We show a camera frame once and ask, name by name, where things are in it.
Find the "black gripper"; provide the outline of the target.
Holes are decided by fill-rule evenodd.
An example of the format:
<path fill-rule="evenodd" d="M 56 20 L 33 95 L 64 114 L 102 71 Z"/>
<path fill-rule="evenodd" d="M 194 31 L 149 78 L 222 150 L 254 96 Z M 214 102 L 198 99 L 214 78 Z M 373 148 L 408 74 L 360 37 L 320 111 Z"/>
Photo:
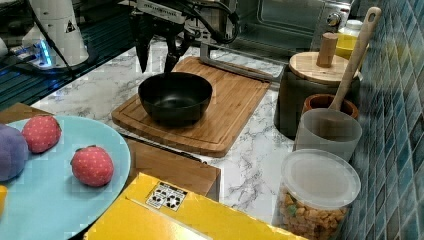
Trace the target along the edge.
<path fill-rule="evenodd" d="M 195 18 L 192 0 L 136 0 L 129 15 L 130 29 L 142 72 L 146 71 L 153 35 L 166 36 L 168 53 L 164 72 L 169 73 L 194 41 L 198 30 L 191 29 L 186 22 Z M 176 45 L 176 35 L 183 32 L 183 40 Z"/>

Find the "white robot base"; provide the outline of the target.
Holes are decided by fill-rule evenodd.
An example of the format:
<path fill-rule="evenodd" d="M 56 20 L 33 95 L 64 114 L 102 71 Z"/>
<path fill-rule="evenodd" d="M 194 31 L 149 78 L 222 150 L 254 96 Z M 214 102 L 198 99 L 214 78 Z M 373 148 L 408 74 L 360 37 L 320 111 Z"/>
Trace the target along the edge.
<path fill-rule="evenodd" d="M 73 73 L 95 62 L 98 54 L 83 40 L 72 0 L 25 1 L 34 26 L 9 50 L 13 56 L 46 74 Z"/>

